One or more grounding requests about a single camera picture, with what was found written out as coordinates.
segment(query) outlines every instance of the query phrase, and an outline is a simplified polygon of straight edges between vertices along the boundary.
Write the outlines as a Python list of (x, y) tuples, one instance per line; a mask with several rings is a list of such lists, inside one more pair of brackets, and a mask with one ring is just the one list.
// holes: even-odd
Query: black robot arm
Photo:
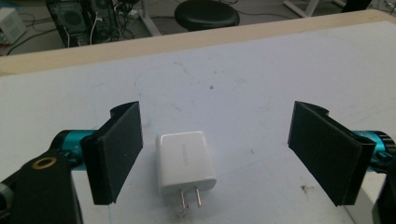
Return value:
[(117, 200), (143, 147), (139, 103), (120, 105), (97, 131), (62, 131), (49, 150), (0, 184), (0, 223), (82, 223), (73, 169), (87, 170), (95, 204)]

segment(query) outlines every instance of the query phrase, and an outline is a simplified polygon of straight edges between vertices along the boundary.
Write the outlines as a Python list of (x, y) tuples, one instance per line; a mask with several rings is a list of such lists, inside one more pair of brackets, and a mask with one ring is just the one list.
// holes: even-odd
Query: chair leg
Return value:
[(319, 0), (311, 0), (308, 3), (308, 7), (305, 11), (302, 11), (299, 7), (294, 5), (291, 1), (284, 1), (283, 4), (288, 7), (291, 11), (295, 12), (297, 15), (301, 17), (311, 17), (317, 8)]

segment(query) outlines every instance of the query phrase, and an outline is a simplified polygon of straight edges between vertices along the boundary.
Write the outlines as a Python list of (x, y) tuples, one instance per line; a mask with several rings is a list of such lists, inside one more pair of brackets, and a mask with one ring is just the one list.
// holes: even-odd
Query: floor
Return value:
[[(231, 6), (239, 12), (241, 18), (240, 25), (299, 18), (298, 15), (283, 5), (283, 0), (234, 1), (235, 3), (231, 4)], [(162, 35), (187, 32), (173, 18), (173, 13), (179, 2), (180, 0), (148, 0), (148, 13)], [(309, 0), (291, 0), (291, 2), (304, 10)], [(384, 0), (373, 0), (369, 7), (391, 12), (394, 5), (387, 6), (387, 4), (391, 5), (391, 3)], [(21, 19), (28, 27), (28, 32), (17, 43), (12, 46), (3, 46), (0, 48), (0, 54), (2, 56), (64, 48), (62, 39), (58, 32), (54, 30), (55, 25), (50, 19), (45, 0), (0, 0), (0, 7), (15, 7), (20, 13)], [(141, 9), (141, 4), (137, 3), (133, 9)], [(319, 3), (313, 16), (340, 12), (341, 8), (331, 0), (323, 0)], [(127, 24), (126, 29), (122, 32), (120, 41), (150, 37), (149, 32), (141, 20), (127, 19), (124, 21), (120, 18), (120, 22)]]

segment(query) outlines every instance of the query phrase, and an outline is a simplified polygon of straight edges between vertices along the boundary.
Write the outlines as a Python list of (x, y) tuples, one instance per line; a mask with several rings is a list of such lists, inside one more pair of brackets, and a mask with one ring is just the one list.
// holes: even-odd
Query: cable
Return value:
[(66, 32), (66, 35), (67, 35), (67, 49), (68, 48), (70, 48), (70, 34), (69, 34), (69, 32), (67, 32), (67, 29), (66, 29), (66, 27), (64, 26), (64, 31)]
[(264, 12), (264, 13), (247, 13), (247, 12), (243, 12), (243, 11), (239, 11), (239, 10), (235, 10), (235, 11), (237, 11), (240, 14), (247, 15), (247, 16), (276, 16), (276, 17), (281, 17), (281, 18), (285, 18), (288, 20), (293, 20), (293, 18), (291, 18), (291, 17), (280, 15), (280, 14), (275, 14), (275, 13), (266, 13), (266, 12)]
[(95, 29), (96, 23), (97, 23), (97, 21), (101, 20), (101, 19), (98, 18), (98, 12), (97, 11), (95, 11), (95, 14), (96, 14), (95, 21), (93, 22), (93, 26), (92, 26), (92, 29), (91, 29), (91, 35), (90, 35), (90, 45), (92, 45), (93, 30)]
[(12, 49), (10, 49), (9, 52), (7, 53), (7, 55), (9, 55), (12, 52), (12, 50), (14, 50), (15, 48), (17, 48), (20, 45), (26, 43), (28, 40), (33, 39), (34, 37), (38, 37), (40, 35), (48, 34), (48, 33), (53, 32), (53, 31), (56, 31), (56, 29), (48, 30), (48, 31), (46, 31), (44, 33), (41, 33), (41, 34), (38, 34), (38, 35), (32, 35), (32, 36), (28, 37), (27, 39), (23, 40), (21, 43), (19, 43), (18, 45), (14, 46)]

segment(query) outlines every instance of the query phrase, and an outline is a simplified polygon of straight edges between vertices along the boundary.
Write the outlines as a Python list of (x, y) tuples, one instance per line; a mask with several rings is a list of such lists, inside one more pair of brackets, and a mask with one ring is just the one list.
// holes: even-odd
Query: desk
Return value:
[[(394, 137), (394, 73), (384, 58), (394, 49), (379, 44), (396, 30), (374, 21), (395, 23), (370, 10), (1, 58), (0, 176), (57, 132), (98, 128), (109, 108), (139, 100), (145, 147), (117, 203), (92, 205), (86, 175), (73, 173), (86, 223), (353, 223), (287, 138), (294, 100)], [(157, 195), (154, 137), (192, 129), (206, 132), (219, 182), (202, 193), (203, 207), (180, 213), (178, 200)]]

